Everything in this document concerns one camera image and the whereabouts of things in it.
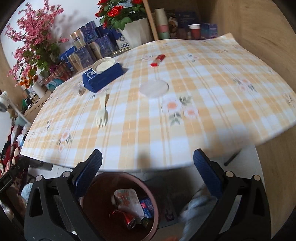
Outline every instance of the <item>flower pattern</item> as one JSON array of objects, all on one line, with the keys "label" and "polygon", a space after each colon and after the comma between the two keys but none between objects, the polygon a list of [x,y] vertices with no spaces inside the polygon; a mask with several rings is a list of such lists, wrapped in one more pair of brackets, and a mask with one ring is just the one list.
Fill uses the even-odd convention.
[{"label": "flower pattern", "polygon": [[175,113],[182,109],[182,104],[176,99],[168,99],[162,103],[161,109],[163,112],[168,114]]},{"label": "flower pattern", "polygon": [[152,58],[155,58],[156,55],[151,55],[151,56],[144,56],[143,58],[138,59],[139,61],[149,61]]},{"label": "flower pattern", "polygon": [[194,107],[188,107],[184,110],[184,116],[189,119],[196,119],[198,117],[198,110]]},{"label": "flower pattern", "polygon": [[252,83],[249,80],[245,79],[245,78],[241,79],[241,80],[235,78],[235,79],[233,79],[233,81],[235,83],[237,83],[238,88],[243,92],[245,92],[245,91],[253,91],[253,92],[258,93],[257,90],[255,89],[255,87],[252,85]]},{"label": "flower pattern", "polygon": [[51,118],[51,119],[49,119],[49,120],[46,122],[46,131],[49,130],[49,128],[50,128],[50,124],[51,124],[53,121],[54,121],[54,118]]},{"label": "flower pattern", "polygon": [[287,104],[296,109],[296,102],[295,102],[294,98],[292,98],[292,96],[287,93],[284,94],[284,97],[286,99]]},{"label": "flower pattern", "polygon": [[65,130],[61,136],[61,141],[67,141],[70,137],[70,130]]},{"label": "flower pattern", "polygon": [[187,54],[185,57],[192,63],[196,63],[196,61],[199,59],[199,57],[194,56],[191,53]]},{"label": "flower pattern", "polygon": [[69,144],[69,142],[72,142],[71,131],[65,130],[60,139],[57,141],[58,152],[62,152],[65,148],[65,145]]},{"label": "flower pattern", "polygon": [[170,125],[174,125],[176,123],[180,124],[182,116],[180,111],[183,110],[184,117],[189,119],[197,118],[198,110],[195,107],[188,106],[192,104],[192,96],[182,96],[179,100],[176,99],[167,99],[164,100],[161,109],[163,113],[168,113]]},{"label": "flower pattern", "polygon": [[65,148],[65,145],[63,143],[61,143],[59,145],[59,152],[62,152],[64,150],[64,148]]}]

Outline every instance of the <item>brown trash bin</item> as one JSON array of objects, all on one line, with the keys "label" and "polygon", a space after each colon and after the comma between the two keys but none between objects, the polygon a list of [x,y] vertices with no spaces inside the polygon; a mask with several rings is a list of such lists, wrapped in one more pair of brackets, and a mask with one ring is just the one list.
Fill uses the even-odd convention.
[{"label": "brown trash bin", "polygon": [[[133,188],[138,196],[148,196],[154,208],[154,220],[145,228],[136,225],[128,230],[109,218],[115,207],[111,196],[118,189]],[[81,199],[84,213],[106,241],[149,241],[159,225],[159,209],[148,187],[138,178],[128,173],[104,172],[97,175],[86,195]]]}]

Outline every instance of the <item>white lid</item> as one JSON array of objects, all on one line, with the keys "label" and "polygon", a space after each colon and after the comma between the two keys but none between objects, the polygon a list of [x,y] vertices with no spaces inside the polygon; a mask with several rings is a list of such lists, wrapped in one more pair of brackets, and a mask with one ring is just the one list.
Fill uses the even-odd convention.
[{"label": "white lid", "polygon": [[199,29],[200,28],[200,24],[190,24],[190,25],[188,25],[188,27],[190,29]]}]

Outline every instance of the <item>red lighter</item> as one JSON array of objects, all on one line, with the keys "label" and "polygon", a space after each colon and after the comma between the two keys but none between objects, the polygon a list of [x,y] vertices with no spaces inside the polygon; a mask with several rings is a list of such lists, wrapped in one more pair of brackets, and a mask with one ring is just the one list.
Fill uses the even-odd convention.
[{"label": "red lighter", "polygon": [[152,67],[157,67],[161,61],[165,58],[164,54],[160,54],[157,58],[150,64]]}]

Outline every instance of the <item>red roses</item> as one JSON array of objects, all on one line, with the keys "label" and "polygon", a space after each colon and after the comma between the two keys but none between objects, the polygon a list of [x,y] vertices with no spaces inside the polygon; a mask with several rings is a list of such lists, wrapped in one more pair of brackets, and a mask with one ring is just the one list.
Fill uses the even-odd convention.
[{"label": "red roses", "polygon": [[109,0],[100,0],[97,5],[104,5],[106,2],[108,2]]},{"label": "red roses", "polygon": [[102,12],[104,11],[104,6],[101,6],[100,10],[95,14],[95,16],[98,17],[102,17],[104,14],[102,14]]},{"label": "red roses", "polygon": [[108,21],[105,20],[105,21],[103,22],[103,28],[107,28],[107,26],[108,26]]},{"label": "red roses", "polygon": [[142,2],[142,0],[131,0],[132,4],[141,4]]},{"label": "red roses", "polygon": [[123,9],[123,6],[114,6],[111,8],[111,10],[107,13],[109,17],[115,17],[118,14],[120,14],[121,10]]}]

